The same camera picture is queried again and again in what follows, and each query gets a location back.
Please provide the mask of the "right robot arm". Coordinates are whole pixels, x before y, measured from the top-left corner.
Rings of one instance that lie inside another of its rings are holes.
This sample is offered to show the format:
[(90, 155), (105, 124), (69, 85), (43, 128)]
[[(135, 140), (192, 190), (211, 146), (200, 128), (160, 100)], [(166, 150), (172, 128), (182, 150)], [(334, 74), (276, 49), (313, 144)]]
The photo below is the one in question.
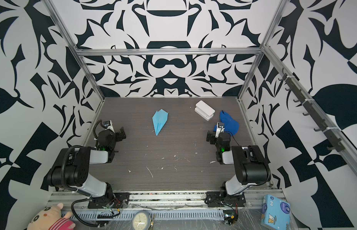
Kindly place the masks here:
[(239, 196), (252, 186), (261, 186), (271, 179), (271, 171), (259, 146), (231, 146), (231, 133), (208, 131), (206, 141), (216, 146), (216, 160), (233, 165), (235, 175), (220, 187), (220, 196)]

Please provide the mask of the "black wall hook rack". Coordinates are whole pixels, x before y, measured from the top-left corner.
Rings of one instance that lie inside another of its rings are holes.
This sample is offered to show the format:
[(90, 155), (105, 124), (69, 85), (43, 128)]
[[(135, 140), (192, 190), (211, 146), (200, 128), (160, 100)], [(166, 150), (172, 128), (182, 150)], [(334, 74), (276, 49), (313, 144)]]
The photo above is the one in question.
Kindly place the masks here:
[(288, 86), (286, 90), (292, 92), (296, 96), (294, 102), (304, 107), (306, 112), (303, 113), (303, 116), (310, 116), (317, 125), (317, 128), (314, 128), (314, 131), (322, 132), (330, 142), (331, 145), (328, 146), (327, 149), (336, 150), (337, 152), (345, 150), (346, 147), (343, 145), (342, 139), (337, 134), (338, 128), (327, 120), (327, 116), (324, 114), (323, 110), (316, 101), (311, 98), (309, 93), (306, 92), (303, 86), (298, 82), (297, 78), (287, 74), (285, 68), (282, 68), (282, 75), (283, 76), (279, 81), (284, 81)]

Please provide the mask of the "small black electronics module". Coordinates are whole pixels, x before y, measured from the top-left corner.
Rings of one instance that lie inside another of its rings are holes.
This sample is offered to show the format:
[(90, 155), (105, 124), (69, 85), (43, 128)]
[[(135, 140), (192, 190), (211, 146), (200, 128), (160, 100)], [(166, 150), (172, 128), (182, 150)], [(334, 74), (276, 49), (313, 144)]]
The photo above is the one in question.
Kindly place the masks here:
[(235, 211), (224, 210), (223, 214), (224, 214), (224, 224), (227, 224), (230, 226), (236, 224), (239, 215)]

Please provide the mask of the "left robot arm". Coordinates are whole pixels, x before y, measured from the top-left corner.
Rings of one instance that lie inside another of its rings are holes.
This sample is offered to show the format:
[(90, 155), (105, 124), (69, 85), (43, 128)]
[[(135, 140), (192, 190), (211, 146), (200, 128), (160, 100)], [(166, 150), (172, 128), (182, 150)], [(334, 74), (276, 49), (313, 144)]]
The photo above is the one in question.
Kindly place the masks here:
[(110, 184), (92, 176), (89, 167), (111, 163), (115, 157), (116, 143), (124, 139), (126, 133), (123, 127), (119, 132), (108, 128), (98, 134), (95, 147), (72, 146), (61, 149), (47, 174), (48, 185), (93, 198), (106, 196), (111, 199), (113, 193)]

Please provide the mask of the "blue tissue pack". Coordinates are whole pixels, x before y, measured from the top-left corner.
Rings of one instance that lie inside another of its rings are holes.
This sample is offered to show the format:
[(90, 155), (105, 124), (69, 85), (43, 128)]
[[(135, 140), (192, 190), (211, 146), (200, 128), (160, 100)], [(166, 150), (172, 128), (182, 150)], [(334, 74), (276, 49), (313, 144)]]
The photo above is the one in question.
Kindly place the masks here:
[(262, 204), (261, 225), (269, 230), (290, 230), (291, 207), (273, 195), (265, 195)]

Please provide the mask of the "round analog clock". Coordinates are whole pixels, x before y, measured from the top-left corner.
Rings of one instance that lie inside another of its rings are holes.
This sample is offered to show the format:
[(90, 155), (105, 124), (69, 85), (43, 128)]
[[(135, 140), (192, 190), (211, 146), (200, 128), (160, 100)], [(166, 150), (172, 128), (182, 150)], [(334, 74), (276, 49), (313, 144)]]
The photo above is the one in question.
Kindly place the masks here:
[(137, 212), (132, 219), (133, 230), (148, 230), (151, 226), (151, 217), (147, 211)]

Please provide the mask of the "blue cloth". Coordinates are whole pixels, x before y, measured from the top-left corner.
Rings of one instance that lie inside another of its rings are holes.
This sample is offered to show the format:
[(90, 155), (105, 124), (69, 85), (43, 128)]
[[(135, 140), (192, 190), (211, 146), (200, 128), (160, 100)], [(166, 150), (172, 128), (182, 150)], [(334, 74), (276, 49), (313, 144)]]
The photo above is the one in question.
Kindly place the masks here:
[(224, 131), (235, 136), (239, 131), (239, 123), (234, 120), (231, 115), (225, 111), (221, 111), (219, 115), (220, 123), (223, 123)]

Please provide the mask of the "light blue paper sheet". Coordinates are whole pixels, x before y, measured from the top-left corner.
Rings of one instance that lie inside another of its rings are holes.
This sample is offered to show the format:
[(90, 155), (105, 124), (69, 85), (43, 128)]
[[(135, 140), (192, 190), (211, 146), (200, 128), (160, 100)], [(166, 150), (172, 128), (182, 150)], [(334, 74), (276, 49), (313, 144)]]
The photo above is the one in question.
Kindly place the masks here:
[(163, 109), (156, 111), (152, 117), (153, 126), (155, 130), (155, 135), (158, 136), (162, 128), (164, 127), (165, 123), (168, 120), (168, 112)]

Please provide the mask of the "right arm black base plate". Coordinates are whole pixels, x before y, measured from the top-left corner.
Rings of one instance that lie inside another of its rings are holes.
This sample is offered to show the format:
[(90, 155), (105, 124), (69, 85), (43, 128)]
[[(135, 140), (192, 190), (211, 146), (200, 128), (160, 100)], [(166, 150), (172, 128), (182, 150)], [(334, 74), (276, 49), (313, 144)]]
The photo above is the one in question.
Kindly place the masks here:
[(219, 191), (206, 192), (204, 203), (210, 208), (219, 207), (245, 207), (246, 199), (244, 195), (238, 196), (221, 196)]

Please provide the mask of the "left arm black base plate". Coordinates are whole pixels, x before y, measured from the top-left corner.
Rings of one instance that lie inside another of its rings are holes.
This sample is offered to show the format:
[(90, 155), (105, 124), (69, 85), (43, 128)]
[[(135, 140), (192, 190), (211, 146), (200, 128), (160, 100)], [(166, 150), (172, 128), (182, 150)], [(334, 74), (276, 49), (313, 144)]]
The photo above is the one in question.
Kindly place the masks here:
[(119, 192), (113, 193), (113, 195), (105, 195), (101, 197), (92, 197), (88, 203), (88, 209), (101, 209), (110, 207), (112, 209), (122, 208), (124, 205), (128, 205), (130, 193)]

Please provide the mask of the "pink plush toy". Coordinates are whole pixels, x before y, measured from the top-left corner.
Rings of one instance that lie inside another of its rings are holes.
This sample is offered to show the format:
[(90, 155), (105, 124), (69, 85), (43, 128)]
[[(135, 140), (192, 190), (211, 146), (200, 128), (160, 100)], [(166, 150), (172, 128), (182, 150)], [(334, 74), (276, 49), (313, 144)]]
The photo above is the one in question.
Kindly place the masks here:
[(62, 217), (63, 203), (42, 209), (28, 224), (27, 230), (73, 230), (76, 224), (70, 220), (72, 212)]

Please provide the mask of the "white rectangular box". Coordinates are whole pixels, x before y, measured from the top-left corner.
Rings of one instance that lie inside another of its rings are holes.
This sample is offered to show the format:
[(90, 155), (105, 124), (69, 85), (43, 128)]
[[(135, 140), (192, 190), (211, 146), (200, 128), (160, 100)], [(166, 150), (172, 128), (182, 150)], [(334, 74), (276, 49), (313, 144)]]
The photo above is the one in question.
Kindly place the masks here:
[(210, 119), (212, 119), (216, 112), (212, 107), (210, 107), (208, 104), (206, 104), (202, 100), (200, 100), (196, 104), (194, 111), (197, 114), (199, 114), (202, 118), (204, 118), (206, 121), (209, 121)]

